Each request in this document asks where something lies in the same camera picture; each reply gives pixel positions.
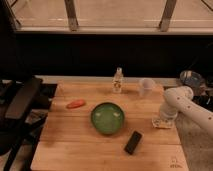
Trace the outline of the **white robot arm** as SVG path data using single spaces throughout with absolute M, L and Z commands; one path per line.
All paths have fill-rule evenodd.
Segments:
M 160 118 L 174 121 L 177 114 L 182 112 L 213 137 L 213 112 L 194 103 L 193 96 L 193 90 L 188 86 L 166 89 L 163 93 L 164 102 L 160 107 Z

